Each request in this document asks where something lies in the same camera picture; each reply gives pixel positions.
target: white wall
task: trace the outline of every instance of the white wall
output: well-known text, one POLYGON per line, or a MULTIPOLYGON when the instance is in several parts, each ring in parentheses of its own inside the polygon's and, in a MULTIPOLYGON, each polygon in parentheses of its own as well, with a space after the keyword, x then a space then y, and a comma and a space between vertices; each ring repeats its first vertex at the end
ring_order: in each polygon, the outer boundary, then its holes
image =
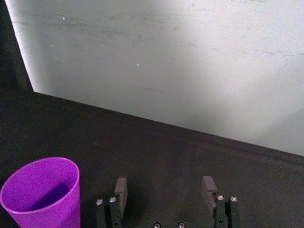
POLYGON ((304 155, 303 0, 6 0, 33 88, 304 155))

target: plastic cup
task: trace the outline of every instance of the plastic cup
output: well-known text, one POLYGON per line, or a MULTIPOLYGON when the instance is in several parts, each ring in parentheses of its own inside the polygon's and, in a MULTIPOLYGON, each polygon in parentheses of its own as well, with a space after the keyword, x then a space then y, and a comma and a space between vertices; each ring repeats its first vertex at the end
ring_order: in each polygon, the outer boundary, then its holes
POLYGON ((0 203, 21 228, 80 228, 79 169, 66 158, 34 161, 7 179, 0 203))

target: black table surface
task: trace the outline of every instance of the black table surface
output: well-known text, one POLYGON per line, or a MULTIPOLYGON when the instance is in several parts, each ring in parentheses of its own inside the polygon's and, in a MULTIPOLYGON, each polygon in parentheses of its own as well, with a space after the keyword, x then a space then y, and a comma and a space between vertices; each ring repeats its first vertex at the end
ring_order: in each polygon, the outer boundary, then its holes
MULTIPOLYGON (((80 168, 82 228, 95 201, 128 178, 128 227, 184 220, 212 227, 212 176, 239 201, 243 227, 304 227, 304 157, 37 93, 0 95, 0 186, 18 168, 62 156, 80 168)), ((18 227, 0 207, 0 227, 18 227)))

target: cup rim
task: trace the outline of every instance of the cup rim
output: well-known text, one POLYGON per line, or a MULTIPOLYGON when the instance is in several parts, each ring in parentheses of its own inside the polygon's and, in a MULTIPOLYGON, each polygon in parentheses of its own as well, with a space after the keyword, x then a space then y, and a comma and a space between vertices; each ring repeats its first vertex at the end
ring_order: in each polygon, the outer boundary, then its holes
POLYGON ((36 160, 36 161, 33 161, 25 166, 22 166, 20 169, 18 169, 17 171, 15 171, 4 183, 4 185, 2 186, 1 188, 1 191, 0 191, 0 204, 1 206, 9 213, 13 213, 13 214, 18 214, 18 215, 28 215, 28 214, 33 214, 33 213, 37 213, 37 212, 42 212, 44 210, 47 210, 57 204, 59 204, 60 202, 62 202, 65 198, 67 198, 71 192, 76 188, 77 184, 79 183, 79 176, 80 176, 80 173, 79 173, 79 168, 78 166, 75 164, 75 162, 73 162, 72 160, 70 159, 67 159, 67 158, 64 158, 64 157, 48 157, 48 158, 43 158, 43 159, 39 159, 39 160, 36 160), (41 161, 44 161, 44 160, 49 160, 49 159, 59 159, 59 160, 65 160, 65 161, 69 161, 70 163, 72 163, 76 169, 77 169, 77 179, 75 181, 75 184, 73 185, 73 187, 68 191, 68 193, 66 195, 64 195, 64 197, 62 197, 61 199, 59 199, 58 201, 56 201, 55 203, 52 203, 48 206, 46 206, 45 208, 41 208, 41 209, 37 209, 37 210, 30 210, 30 211, 15 211, 15 210, 12 210, 12 209, 9 209, 8 207, 6 207, 3 203, 3 200, 2 200, 2 194, 3 194, 3 191, 6 187, 6 185, 8 184, 9 180, 14 176, 16 175, 18 172, 22 171, 23 169, 27 168, 28 166, 30 165, 33 165, 34 163, 37 163, 37 162, 41 162, 41 161))

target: screw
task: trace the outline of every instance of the screw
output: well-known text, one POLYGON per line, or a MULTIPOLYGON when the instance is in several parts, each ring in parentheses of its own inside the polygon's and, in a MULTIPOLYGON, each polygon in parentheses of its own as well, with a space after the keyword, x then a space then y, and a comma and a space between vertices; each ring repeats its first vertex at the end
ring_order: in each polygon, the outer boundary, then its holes
POLYGON ((224 197, 222 196, 222 195, 218 195, 218 200, 223 200, 224 199, 224 197))
POLYGON ((238 199, 236 197, 234 197, 234 196, 231 196, 230 200, 233 201, 233 202, 237 202, 238 199))
POLYGON ((97 204, 97 205, 100 205, 100 204, 102 204, 102 203, 103 203, 103 200, 102 200, 102 199, 96 200, 96 204, 97 204))
POLYGON ((184 222, 179 222, 178 226, 179 226, 179 228, 185 228, 186 224, 184 222))
POLYGON ((159 222, 155 222, 153 225, 154 228, 161 228, 161 224, 159 222))
POLYGON ((114 203, 116 201, 116 198, 115 197, 111 197, 109 201, 110 201, 110 203, 114 203))

